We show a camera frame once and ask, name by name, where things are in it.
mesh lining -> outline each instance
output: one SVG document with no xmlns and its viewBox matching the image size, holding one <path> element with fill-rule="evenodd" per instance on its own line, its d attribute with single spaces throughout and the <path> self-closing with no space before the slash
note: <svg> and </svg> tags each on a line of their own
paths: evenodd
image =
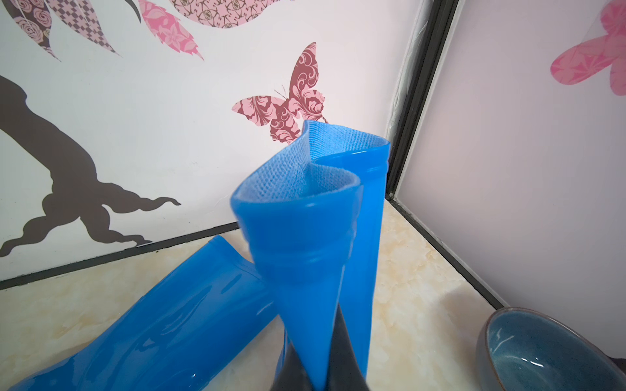
<svg viewBox="0 0 626 391">
<path fill-rule="evenodd" d="M 388 143 L 384 138 L 369 133 L 311 120 L 304 121 L 303 133 L 307 133 L 310 138 L 311 160 L 336 153 L 367 150 Z"/>
<path fill-rule="evenodd" d="M 233 197 L 247 202 L 289 201 L 360 183 L 350 171 L 311 163 L 309 144 L 309 132 L 305 131 L 252 173 Z"/>
</svg>

pink flower decal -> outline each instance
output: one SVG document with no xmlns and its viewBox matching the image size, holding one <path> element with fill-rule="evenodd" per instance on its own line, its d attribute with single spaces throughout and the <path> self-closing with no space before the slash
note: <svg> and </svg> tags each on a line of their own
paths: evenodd
<svg viewBox="0 0 626 391">
<path fill-rule="evenodd" d="M 193 36 L 179 23 L 178 18 L 147 0 L 139 0 L 139 7 L 146 25 L 162 43 L 177 52 L 196 54 L 204 60 Z"/>
<path fill-rule="evenodd" d="M 275 96 L 252 96 L 243 99 L 233 106 L 232 110 L 243 114 L 257 126 L 270 125 L 270 136 L 274 141 L 291 144 L 302 133 L 296 118 L 320 119 L 324 109 L 324 96 L 313 87 L 317 84 L 319 74 L 316 60 L 317 45 L 308 45 L 295 64 L 289 84 L 288 100 Z"/>
<path fill-rule="evenodd" d="M 607 35 L 590 39 L 557 57 L 550 67 L 561 84 L 573 85 L 611 66 L 614 94 L 626 95 L 626 0 L 613 0 L 600 14 Z"/>
<path fill-rule="evenodd" d="M 170 0 L 176 10 L 194 22 L 229 29 L 259 16 L 278 0 Z"/>
</svg>

blue rain boot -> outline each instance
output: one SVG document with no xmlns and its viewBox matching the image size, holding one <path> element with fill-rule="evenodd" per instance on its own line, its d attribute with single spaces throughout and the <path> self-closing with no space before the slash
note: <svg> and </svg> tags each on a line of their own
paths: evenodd
<svg viewBox="0 0 626 391">
<path fill-rule="evenodd" d="M 363 189 L 355 174 L 312 163 L 311 153 L 305 130 L 230 202 L 313 388 L 322 391 Z"/>
<path fill-rule="evenodd" d="M 10 390 L 199 391 L 276 314 L 254 265 L 216 236 L 86 348 Z"/>
<path fill-rule="evenodd" d="M 364 187 L 356 238 L 346 265 L 339 302 L 354 355 L 365 377 L 390 145 L 382 137 L 344 126 L 304 121 L 304 129 L 309 133 L 313 162 L 351 171 L 361 179 Z M 285 335 L 276 374 L 282 368 L 288 346 L 289 339 Z"/>
</svg>

ceramic bowl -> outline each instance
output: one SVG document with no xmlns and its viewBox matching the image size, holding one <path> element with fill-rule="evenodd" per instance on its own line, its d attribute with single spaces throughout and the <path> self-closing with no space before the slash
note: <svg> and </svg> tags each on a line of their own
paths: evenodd
<svg viewBox="0 0 626 391">
<path fill-rule="evenodd" d="M 483 391 L 626 391 L 624 374 L 562 323 L 524 308 L 502 308 L 476 346 Z"/>
</svg>

bowl rim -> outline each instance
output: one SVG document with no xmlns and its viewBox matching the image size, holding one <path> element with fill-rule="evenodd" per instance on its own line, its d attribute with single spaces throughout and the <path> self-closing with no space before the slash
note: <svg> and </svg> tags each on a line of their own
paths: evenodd
<svg viewBox="0 0 626 391">
<path fill-rule="evenodd" d="M 493 323 L 493 321 L 496 318 L 498 318 L 499 316 L 501 316 L 502 314 L 507 313 L 507 312 L 526 312 L 526 313 L 530 313 L 530 314 L 536 315 L 536 316 L 538 316 L 540 318 L 544 318 L 545 320 L 548 320 L 550 322 L 556 323 L 557 326 L 561 326 L 566 331 L 574 334 L 574 336 L 579 338 L 585 345 L 587 345 L 587 347 L 591 348 L 595 353 L 597 353 L 599 357 L 604 359 L 604 361 L 608 364 L 609 367 L 612 367 L 615 370 L 615 372 L 617 372 L 617 376 L 621 377 L 622 381 L 624 381 L 626 383 L 626 373 L 624 373 L 613 362 L 613 360 L 611 360 L 609 356 L 604 354 L 604 352 L 601 351 L 596 345 L 594 345 L 591 342 L 589 342 L 585 337 L 583 337 L 582 335 L 580 335 L 576 331 L 572 330 L 570 327 L 564 325 L 563 323 L 559 322 L 558 320 L 554 319 L 553 317 L 545 315 L 544 313 L 541 313 L 539 311 L 535 311 L 535 310 L 531 310 L 529 308 L 523 308 L 523 307 L 504 307 L 504 308 L 501 308 L 501 309 L 493 312 L 489 316 L 489 318 L 485 322 L 485 329 L 484 329 L 485 332 L 483 332 L 482 335 L 480 336 L 480 338 L 483 338 L 483 342 L 484 342 L 483 346 L 485 347 L 485 350 L 487 351 L 487 361 L 489 362 L 489 366 L 491 367 L 491 370 L 495 374 L 496 380 L 498 381 L 498 384 L 500 384 L 500 387 L 502 388 L 503 391 L 507 391 L 507 389 L 506 389 L 505 385 L 502 383 L 502 380 L 500 380 L 500 375 L 498 374 L 498 371 L 496 370 L 496 367 L 493 364 L 493 360 L 491 359 L 491 353 L 489 351 L 489 341 L 487 340 L 487 331 L 489 330 L 489 327 L 491 326 L 491 323 Z"/>
</svg>

